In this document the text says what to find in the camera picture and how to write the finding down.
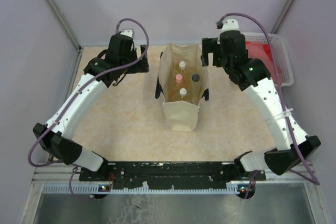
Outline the yellow liquid bottle white cap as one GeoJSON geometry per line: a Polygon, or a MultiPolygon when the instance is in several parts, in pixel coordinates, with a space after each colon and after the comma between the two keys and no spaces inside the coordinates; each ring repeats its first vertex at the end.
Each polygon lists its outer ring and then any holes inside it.
{"type": "Polygon", "coordinates": [[[186,75],[188,72],[188,65],[185,61],[180,61],[176,63],[173,67],[173,74],[181,74],[181,75],[186,75]]]}

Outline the clear bottle black cap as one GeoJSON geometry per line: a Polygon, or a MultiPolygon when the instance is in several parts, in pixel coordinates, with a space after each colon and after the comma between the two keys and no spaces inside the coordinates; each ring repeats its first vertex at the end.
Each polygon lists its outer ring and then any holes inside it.
{"type": "Polygon", "coordinates": [[[198,73],[195,73],[191,76],[191,96],[193,99],[197,99],[200,89],[201,89],[201,76],[198,73]]]}

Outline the pink cap orange bottle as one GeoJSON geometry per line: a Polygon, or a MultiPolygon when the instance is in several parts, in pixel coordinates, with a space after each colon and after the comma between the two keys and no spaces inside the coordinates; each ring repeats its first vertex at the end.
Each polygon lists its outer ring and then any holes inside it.
{"type": "Polygon", "coordinates": [[[181,88],[185,88],[188,89],[189,88],[189,83],[188,80],[186,78],[186,76],[182,75],[182,74],[176,74],[172,80],[172,84],[171,84],[172,88],[175,89],[181,89],[181,88]]]}

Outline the beige canvas bag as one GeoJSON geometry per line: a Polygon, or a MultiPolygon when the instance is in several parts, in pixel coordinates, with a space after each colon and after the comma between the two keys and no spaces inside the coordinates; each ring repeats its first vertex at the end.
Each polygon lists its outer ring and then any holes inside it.
{"type": "Polygon", "coordinates": [[[169,44],[160,55],[158,78],[155,88],[155,98],[163,98],[163,111],[168,127],[172,131],[191,132],[198,122],[198,113],[201,100],[209,100],[208,71],[202,66],[202,50],[199,45],[178,46],[169,44]],[[185,75],[190,90],[191,76],[198,73],[201,76],[201,89],[194,103],[185,101],[172,102],[173,94],[178,90],[171,87],[174,78],[173,67],[176,63],[185,61],[188,72],[185,75]]]}

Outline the amber bottle white cap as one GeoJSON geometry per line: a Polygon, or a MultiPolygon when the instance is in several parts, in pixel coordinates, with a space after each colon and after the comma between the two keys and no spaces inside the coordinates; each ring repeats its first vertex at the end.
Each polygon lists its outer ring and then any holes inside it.
{"type": "Polygon", "coordinates": [[[171,101],[172,102],[185,101],[188,103],[194,103],[193,97],[194,96],[191,90],[188,90],[186,88],[180,88],[173,94],[171,101]]]}

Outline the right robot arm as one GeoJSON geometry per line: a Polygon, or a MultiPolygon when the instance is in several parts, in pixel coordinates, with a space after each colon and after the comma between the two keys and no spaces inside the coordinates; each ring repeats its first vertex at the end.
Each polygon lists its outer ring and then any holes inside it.
{"type": "Polygon", "coordinates": [[[229,30],[217,38],[202,39],[202,63],[221,67],[230,81],[238,85],[263,116],[275,141],[275,147],[260,152],[246,152],[235,159],[235,175],[248,179],[255,170],[269,169],[277,175],[289,171],[308,158],[320,145],[317,136],[308,135],[294,120],[288,108],[281,105],[279,91],[262,60],[249,58],[245,36],[229,30]]]}

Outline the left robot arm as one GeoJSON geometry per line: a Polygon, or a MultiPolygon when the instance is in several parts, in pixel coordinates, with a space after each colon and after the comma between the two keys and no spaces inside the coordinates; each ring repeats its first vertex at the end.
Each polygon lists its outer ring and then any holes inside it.
{"type": "Polygon", "coordinates": [[[128,74],[149,71],[146,47],[141,46],[142,55],[138,56],[133,39],[132,29],[113,35],[108,48],[89,61],[61,108],[46,123],[37,123],[33,128],[41,148],[57,162],[86,168],[98,180],[108,177],[106,159],[72,138],[91,106],[110,86],[117,86],[128,74]]]}

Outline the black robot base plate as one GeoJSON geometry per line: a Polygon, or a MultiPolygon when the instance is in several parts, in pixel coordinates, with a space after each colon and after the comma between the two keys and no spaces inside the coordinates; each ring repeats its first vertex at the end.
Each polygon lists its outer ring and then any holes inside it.
{"type": "Polygon", "coordinates": [[[82,168],[81,182],[100,182],[101,193],[237,194],[266,180],[234,162],[107,162],[96,172],[82,168]]]}

